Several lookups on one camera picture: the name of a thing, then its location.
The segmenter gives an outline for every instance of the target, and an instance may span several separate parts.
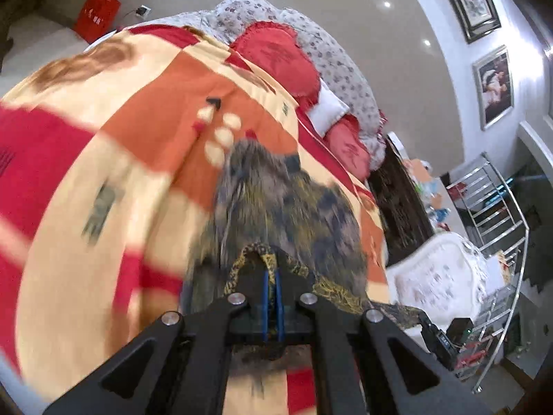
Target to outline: white pillow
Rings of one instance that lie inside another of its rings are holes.
[[[317,134],[324,137],[331,126],[346,115],[348,111],[348,105],[334,95],[328,85],[321,80],[319,102],[308,111],[309,120],[311,120]]]

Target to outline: bed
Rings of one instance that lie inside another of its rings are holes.
[[[45,66],[0,102],[0,376],[27,414],[177,308],[229,132],[298,155],[312,181],[340,189],[367,258],[366,294],[388,301],[371,192],[279,82],[206,32],[125,30]],[[214,92],[225,95],[220,107],[208,101]],[[274,385],[286,401],[286,373]]]

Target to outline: metal railing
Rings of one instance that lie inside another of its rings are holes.
[[[485,153],[468,173],[447,187],[454,188],[458,195],[456,207],[466,221],[469,239],[486,258],[502,251],[510,269],[510,284],[484,300],[475,328],[460,353],[465,366],[454,372],[462,381],[478,375],[472,391],[479,392],[505,340],[521,292],[529,229],[509,186]],[[490,354],[497,336],[500,337]]]

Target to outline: red pillow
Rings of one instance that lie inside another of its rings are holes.
[[[364,183],[371,173],[371,155],[359,140],[357,118],[344,115],[328,130],[324,141],[346,170]]]
[[[231,48],[275,78],[301,109],[307,112],[319,101],[321,82],[311,60],[296,45],[297,33],[280,23],[252,23]]]

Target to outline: black device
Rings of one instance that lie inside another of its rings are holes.
[[[475,324],[470,318],[454,318],[447,328],[446,336],[456,347],[462,347],[471,335]]]
[[[428,318],[428,315],[424,312],[421,312],[419,315],[419,321],[422,326],[421,335],[428,350],[436,355],[436,359],[438,359],[447,370],[453,371],[457,363],[457,355],[459,354],[460,346],[454,345],[448,336],[433,324],[430,318]]]
[[[319,415],[488,415],[490,410],[378,310],[351,314],[278,269],[244,266],[236,292],[167,312],[45,415],[216,415],[233,345],[311,345]],[[361,391],[359,381],[363,384]]]

